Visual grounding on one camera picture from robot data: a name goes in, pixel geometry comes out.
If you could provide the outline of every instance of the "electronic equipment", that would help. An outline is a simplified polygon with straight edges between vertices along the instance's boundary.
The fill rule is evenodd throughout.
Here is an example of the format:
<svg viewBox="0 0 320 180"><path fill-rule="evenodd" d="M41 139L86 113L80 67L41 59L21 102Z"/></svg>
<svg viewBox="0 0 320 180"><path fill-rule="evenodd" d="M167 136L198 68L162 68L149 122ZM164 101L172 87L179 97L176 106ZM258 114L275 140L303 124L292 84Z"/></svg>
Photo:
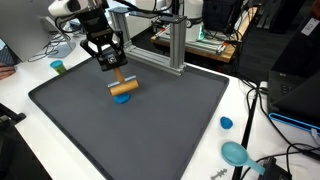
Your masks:
<svg viewBox="0 0 320 180"><path fill-rule="evenodd" d="M305 0L280 0L280 7L271 20L270 32L285 33L304 2Z"/></svg>
<svg viewBox="0 0 320 180"><path fill-rule="evenodd" d="M274 157L269 157L263 162L263 167L266 169L263 175L259 175L258 180L290 180L292 179L291 174L282 169L276 164Z"/></svg>
<svg viewBox="0 0 320 180"><path fill-rule="evenodd" d="M15 65L19 58L7 47L3 47L3 49L0 50L0 63L6 64L6 65Z"/></svg>
<svg viewBox="0 0 320 180"><path fill-rule="evenodd" d="M45 21L53 0L0 2L0 37L21 59L27 61L51 41Z"/></svg>
<svg viewBox="0 0 320 180"><path fill-rule="evenodd" d="M204 29L232 34L239 15L243 12L248 1L204 0L203 3Z"/></svg>
<svg viewBox="0 0 320 180"><path fill-rule="evenodd" d="M319 82L320 72L306 79L270 71L269 117L306 131L320 130Z"/></svg>

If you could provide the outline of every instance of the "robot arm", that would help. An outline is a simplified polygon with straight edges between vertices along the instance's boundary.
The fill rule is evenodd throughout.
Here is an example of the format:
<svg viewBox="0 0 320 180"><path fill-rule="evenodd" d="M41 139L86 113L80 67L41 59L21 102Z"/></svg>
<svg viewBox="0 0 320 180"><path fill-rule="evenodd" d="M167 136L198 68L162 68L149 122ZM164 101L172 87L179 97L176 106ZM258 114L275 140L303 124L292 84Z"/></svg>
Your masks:
<svg viewBox="0 0 320 180"><path fill-rule="evenodd" d="M123 36L121 31L114 31L105 17L105 9L108 8L106 0L55 0L49 6L49 12L60 19L77 18L84 30L87 38L80 45L92 57L97 58L102 71L118 68L127 64L127 59L123 51ZM113 34L120 39L119 44L112 41ZM97 46L98 52L91 49L88 43ZM110 45L113 52L103 53L102 46Z"/></svg>

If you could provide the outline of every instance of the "white table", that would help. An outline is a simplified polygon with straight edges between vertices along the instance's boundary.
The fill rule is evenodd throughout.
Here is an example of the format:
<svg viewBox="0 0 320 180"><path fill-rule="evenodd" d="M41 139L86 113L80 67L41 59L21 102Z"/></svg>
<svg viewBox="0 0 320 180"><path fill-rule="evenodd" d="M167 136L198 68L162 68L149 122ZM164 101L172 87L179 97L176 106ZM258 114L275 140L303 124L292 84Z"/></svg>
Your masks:
<svg viewBox="0 0 320 180"><path fill-rule="evenodd" d="M267 87L266 82L261 83L261 87ZM267 97L263 98L264 110L267 110ZM310 133L307 131L294 128L292 126L273 121L279 130L291 143L305 143L318 147L315 141L312 139ZM285 153L288 144L281 138L281 136L272 127L267 117L263 114L260 108L260 102L257 102L252 129L248 144L248 153L253 160L260 159L265 156ZM285 156L276 157L277 165L287 171L286 158ZM289 155L290 171L292 173L293 180L308 180L308 179L319 179L320 177L320 162L314 159L308 158L302 154ZM250 170L246 175L245 179L257 179L258 173Z"/></svg>
<svg viewBox="0 0 320 180"><path fill-rule="evenodd" d="M67 69L90 57L79 46L80 38L75 41L76 49L63 59ZM57 75L49 66L54 60L44 58L33 63L19 64L14 75L0 81L0 102L16 113L26 114L27 118L18 123L16 128L53 179L104 179L28 97L29 91ZM208 180L221 169L228 170L223 179L231 179L233 175L234 168L221 158L220 147L226 141L240 143L242 140L248 118L245 100L248 88L238 79L227 77L230 79L229 86L182 177L184 180ZM221 128L222 116L233 120L234 125L230 130Z"/></svg>

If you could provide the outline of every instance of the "cable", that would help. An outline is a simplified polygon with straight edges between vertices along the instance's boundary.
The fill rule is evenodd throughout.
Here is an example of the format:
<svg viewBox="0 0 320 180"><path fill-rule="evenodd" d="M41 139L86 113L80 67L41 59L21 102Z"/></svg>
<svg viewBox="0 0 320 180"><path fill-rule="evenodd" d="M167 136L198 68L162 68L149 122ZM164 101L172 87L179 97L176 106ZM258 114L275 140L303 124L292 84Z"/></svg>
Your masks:
<svg viewBox="0 0 320 180"><path fill-rule="evenodd" d="M289 154L298 154L298 153L301 153L301 152L295 151L295 152L290 152ZM258 162L260 162L260 161L262 161L262 160L265 160L265 159L268 159L268 158L270 158L270 157L284 156L284 155L286 155L286 154L287 154L287 153L281 153L281 154L275 154L275 155L271 155L271 156L266 156L266 157L263 157L263 158L258 159L256 162L258 163ZM243 173L243 175L241 176L240 180L243 180L243 179L244 179L244 177L247 175L247 173L249 172L250 169L251 169L251 168L248 167L248 168L244 171L244 173Z"/></svg>
<svg viewBox="0 0 320 180"><path fill-rule="evenodd" d="M308 147L310 147L309 145L307 145L307 144L302 144L302 143L295 143L295 145L303 145L303 146L308 146ZM306 150L306 151L311 152L311 151L315 151L315 150L319 150L319 148L312 148L312 149L308 149L308 150ZM284 156L284 155L287 156L287 155L289 155L289 154L299 154L299 153L302 153L302 152L301 152L301 151L295 151L295 152L286 152L286 153L281 153L281 154L274 154L274 155L271 155L271 156L266 156L266 157L260 158L260 159L258 159L256 162L259 163L260 161L265 160L265 159L268 159L268 158L270 158L270 157L278 157L278 156ZM247 175L247 173L249 172L250 169L251 169L251 168L249 167L249 168L247 168L247 169L244 171L244 173L243 173L243 175L241 176L240 180L243 180L243 179L244 179L244 177Z"/></svg>
<svg viewBox="0 0 320 180"><path fill-rule="evenodd" d="M156 11L157 10L157 0L154 0L154 6L153 6L153 9L152 11Z"/></svg>
<svg viewBox="0 0 320 180"><path fill-rule="evenodd" d="M45 47L43 47L43 49L45 50L44 53L40 53L40 54L36 54L33 56L34 57L38 57L41 56L39 58L36 59L32 59L32 60L28 60L28 62L35 62L38 61L40 59L43 59L45 57L47 57L48 55L55 55L58 54L59 51L56 50L55 48L61 43L61 42L65 42L66 40L64 39L64 37L66 37L67 39L71 39L70 36L68 35L64 35L62 36L61 34L55 36L54 38L52 38L52 41L50 41Z"/></svg>
<svg viewBox="0 0 320 180"><path fill-rule="evenodd" d="M171 1L170 5L166 9L158 10L158 11L150 11L150 10L146 10L146 9L140 9L137 6L134 6L133 4L131 4L131 3L127 2L127 1L124 1L124 0L114 0L114 1L128 6L129 10L139 11L139 12L143 12L145 14L161 14L161 13L169 10L173 5L173 1Z"/></svg>
<svg viewBox="0 0 320 180"><path fill-rule="evenodd" d="M183 10L182 10L182 16L184 16L184 8L185 8L185 5L184 5L184 0L183 0Z"/></svg>
<svg viewBox="0 0 320 180"><path fill-rule="evenodd" d="M63 24L63 23L65 23L65 22L67 22L67 21L70 21L70 20L72 20L72 19L74 19L75 18L75 16L74 15L71 15L71 16L68 16L68 17L66 17L66 18L64 18L64 19L61 19L60 17L56 17L55 19L54 19L54 24L55 24L55 26L62 32L62 33L74 33L74 32L77 32L77 31L79 31L80 29L81 29L81 25L79 25L79 27L77 28L77 29L74 29L74 30L71 30L71 31L66 31L66 30L64 30L62 27L61 27L61 25Z"/></svg>

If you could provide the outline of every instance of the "black tray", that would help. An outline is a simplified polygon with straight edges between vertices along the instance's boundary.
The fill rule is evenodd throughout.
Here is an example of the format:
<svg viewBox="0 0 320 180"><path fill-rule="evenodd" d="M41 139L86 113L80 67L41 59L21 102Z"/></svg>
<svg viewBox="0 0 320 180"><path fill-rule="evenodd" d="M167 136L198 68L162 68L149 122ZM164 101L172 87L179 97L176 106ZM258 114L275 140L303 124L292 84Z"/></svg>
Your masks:
<svg viewBox="0 0 320 180"><path fill-rule="evenodd" d="M180 179L229 79L189 66L178 77L130 60L121 69L140 84L125 104L113 102L113 72L94 59L29 96L105 178Z"/></svg>

